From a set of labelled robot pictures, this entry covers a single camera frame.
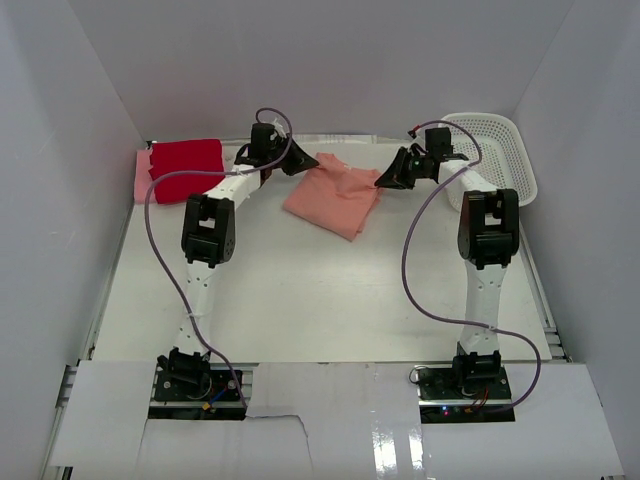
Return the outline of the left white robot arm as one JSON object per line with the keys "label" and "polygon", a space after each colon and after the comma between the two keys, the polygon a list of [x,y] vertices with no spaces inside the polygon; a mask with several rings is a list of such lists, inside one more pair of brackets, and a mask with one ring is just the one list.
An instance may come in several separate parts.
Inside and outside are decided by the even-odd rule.
{"label": "left white robot arm", "polygon": [[210,351],[200,339],[210,330],[218,267],[231,259],[236,247],[236,210],[273,171],[294,176],[318,165],[278,121],[256,122],[250,141],[236,153],[233,174],[205,193],[189,197],[181,247],[187,263],[185,297],[190,311],[176,337],[180,352],[205,355]]}

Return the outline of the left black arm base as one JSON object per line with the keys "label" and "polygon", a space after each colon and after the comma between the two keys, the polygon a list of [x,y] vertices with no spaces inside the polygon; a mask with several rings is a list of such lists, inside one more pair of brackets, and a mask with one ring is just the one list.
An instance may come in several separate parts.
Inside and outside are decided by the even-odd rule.
{"label": "left black arm base", "polygon": [[148,418],[180,421],[242,421],[244,372],[210,363],[210,355],[173,348],[156,361]]}

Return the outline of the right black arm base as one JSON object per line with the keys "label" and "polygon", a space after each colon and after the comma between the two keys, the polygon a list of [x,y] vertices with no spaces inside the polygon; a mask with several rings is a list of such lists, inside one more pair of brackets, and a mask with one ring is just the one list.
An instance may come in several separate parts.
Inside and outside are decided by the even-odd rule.
{"label": "right black arm base", "polygon": [[421,423],[509,423],[515,420],[512,393],[499,352],[460,353],[446,367],[416,366]]}

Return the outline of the salmon pink t shirt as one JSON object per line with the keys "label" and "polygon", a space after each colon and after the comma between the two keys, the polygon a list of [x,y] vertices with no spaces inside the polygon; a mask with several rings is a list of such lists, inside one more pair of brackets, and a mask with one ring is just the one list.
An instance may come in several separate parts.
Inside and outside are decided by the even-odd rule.
{"label": "salmon pink t shirt", "polygon": [[283,209],[315,226],[353,241],[379,202],[377,169],[349,166],[334,154],[318,153],[319,165],[306,172]]}

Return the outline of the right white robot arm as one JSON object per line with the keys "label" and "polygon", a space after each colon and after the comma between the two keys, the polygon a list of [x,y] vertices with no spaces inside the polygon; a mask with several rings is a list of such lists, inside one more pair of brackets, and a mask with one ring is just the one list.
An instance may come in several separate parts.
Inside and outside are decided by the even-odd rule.
{"label": "right white robot arm", "polygon": [[477,152],[475,161],[454,151],[452,129],[470,135],[448,121],[415,127],[410,131],[413,142],[398,150],[375,186],[411,190],[418,180],[429,179],[438,185],[438,192],[449,188],[461,194],[457,245],[465,262],[467,293],[465,319],[449,321],[463,327],[454,362],[497,369],[501,363],[500,295],[507,268],[519,248],[519,198],[515,190],[500,189],[473,169],[482,159],[477,140],[471,141]]}

